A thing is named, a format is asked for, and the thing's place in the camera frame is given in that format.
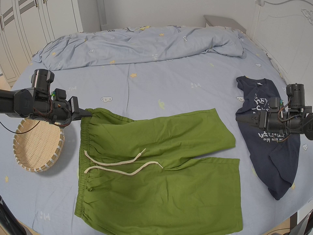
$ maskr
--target navy blue t-shirt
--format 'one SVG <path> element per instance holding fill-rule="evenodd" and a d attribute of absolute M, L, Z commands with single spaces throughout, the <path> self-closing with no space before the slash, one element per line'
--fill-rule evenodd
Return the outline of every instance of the navy blue t-shirt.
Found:
<path fill-rule="evenodd" d="M 273 81 L 268 79 L 254 80 L 246 76 L 237 77 L 238 88 L 244 92 L 244 103 L 236 115 L 251 114 L 260 110 L 269 111 L 268 101 L 278 97 L 279 92 Z M 268 186 L 272 196 L 279 200 L 292 186 L 298 169 L 300 135 L 291 134 L 284 139 L 283 134 L 269 133 L 237 122 L 246 145 L 255 172 Z"/>

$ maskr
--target bed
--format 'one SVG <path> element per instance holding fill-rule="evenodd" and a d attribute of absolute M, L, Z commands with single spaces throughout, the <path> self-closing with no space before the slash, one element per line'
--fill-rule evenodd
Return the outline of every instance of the bed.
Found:
<path fill-rule="evenodd" d="M 106 65 L 53 71 L 55 79 L 51 90 L 61 88 L 67 91 L 68 98 L 77 96 L 80 108 L 106 108 L 135 120 L 216 108 L 223 123 L 235 136 L 236 147 L 210 156 L 240 159 L 243 230 L 237 234 L 263 234 L 313 198 L 313 184 L 310 181 L 313 177 L 313 143 L 301 135 L 299 166 L 294 185 L 283 198 L 276 201 L 257 177 L 235 120 L 235 112 L 242 106 L 243 96 L 243 92 L 237 88 L 236 77 L 271 79 L 284 101 L 287 101 L 285 80 L 302 82 L 307 103 L 312 105 L 310 74 L 313 74 L 313 58 L 312 49 L 308 46 L 312 43 L 313 23 L 312 18 L 308 18 L 310 14 L 302 11 L 304 8 L 310 11 L 313 5 L 301 0 L 280 1 L 277 5 L 265 3 L 263 7 L 257 4 L 252 28 L 248 33 L 254 42 L 247 35 L 236 31 L 245 49 L 245 58 L 207 52 L 167 60 L 159 58 L 155 53 L 151 56 L 151 62 L 135 64 L 115 64 L 115 60 L 112 60 Z M 300 22 L 290 26 L 295 15 Z M 162 34 L 171 29 L 169 27 L 158 30 Z M 299 27 L 302 37 L 296 42 L 296 47 L 290 42 L 292 48 L 281 51 L 282 41 L 291 41 L 286 36 L 298 34 Z M 142 32 L 149 30 L 155 28 L 146 27 Z M 135 29 L 118 31 L 126 34 Z M 102 33 L 115 36 L 112 31 Z M 294 48 L 303 48 L 310 54 L 297 53 Z M 13 90 L 30 87 L 33 71 L 40 68 L 46 66 L 33 60 Z M 10 129 L 15 129 L 21 121 L 5 115 L 0 115 L 0 120 Z M 14 159 L 13 134 L 2 131 L 1 195 L 15 217 L 40 234 L 101 234 L 74 215 L 78 191 L 80 121 L 71 123 L 64 132 L 65 144 L 55 165 L 45 172 L 29 173 L 18 166 Z"/>

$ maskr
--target white wardrobe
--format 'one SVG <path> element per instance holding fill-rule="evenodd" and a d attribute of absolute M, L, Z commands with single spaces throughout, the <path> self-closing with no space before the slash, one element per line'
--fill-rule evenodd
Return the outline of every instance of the white wardrobe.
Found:
<path fill-rule="evenodd" d="M 47 43 L 99 30 L 96 0 L 0 0 L 0 69 L 12 86 Z"/>

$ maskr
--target robotic arm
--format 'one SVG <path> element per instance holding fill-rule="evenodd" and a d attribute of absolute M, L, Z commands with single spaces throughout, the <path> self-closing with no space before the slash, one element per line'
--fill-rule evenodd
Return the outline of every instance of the robotic arm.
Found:
<path fill-rule="evenodd" d="M 248 123 L 251 126 L 272 133 L 304 134 L 313 140 L 312 106 L 305 106 L 303 84 L 289 84 L 286 87 L 288 104 L 283 105 L 279 97 L 269 99 L 270 110 L 261 110 L 252 114 L 238 114 L 236 121 Z"/>
<path fill-rule="evenodd" d="M 71 121 L 91 117 L 91 113 L 78 107 L 77 97 L 66 100 L 66 91 L 55 89 L 50 94 L 54 73 L 38 69 L 32 75 L 32 87 L 17 91 L 0 90 L 0 113 L 12 118 L 26 118 L 47 121 L 61 128 Z"/>

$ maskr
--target bed sheet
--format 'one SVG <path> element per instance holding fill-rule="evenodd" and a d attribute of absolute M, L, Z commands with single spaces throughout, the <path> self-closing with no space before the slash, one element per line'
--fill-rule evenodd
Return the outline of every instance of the bed sheet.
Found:
<path fill-rule="evenodd" d="M 301 135 L 299 166 L 292 188 L 276 201 L 257 177 L 240 133 L 235 112 L 242 106 L 243 92 L 236 77 L 271 79 L 283 100 L 286 84 L 266 54 L 240 33 L 246 58 L 204 53 L 168 61 L 125 65 L 100 65 L 54 71 L 54 88 L 77 96 L 80 108 L 106 108 L 131 119 L 151 119 L 184 112 L 216 108 L 236 138 L 236 147 L 209 156 L 239 158 L 243 230 L 240 235 L 262 234 L 278 225 L 313 198 L 313 143 Z M 30 87 L 32 62 L 13 89 Z M 21 119 L 0 115 L 14 130 Z M 74 215 L 78 190 L 80 121 L 65 128 L 60 158 L 49 170 L 30 173 L 16 163 L 13 134 L 2 130 L 0 160 L 1 195 L 17 219 L 40 234 L 100 234 Z"/>

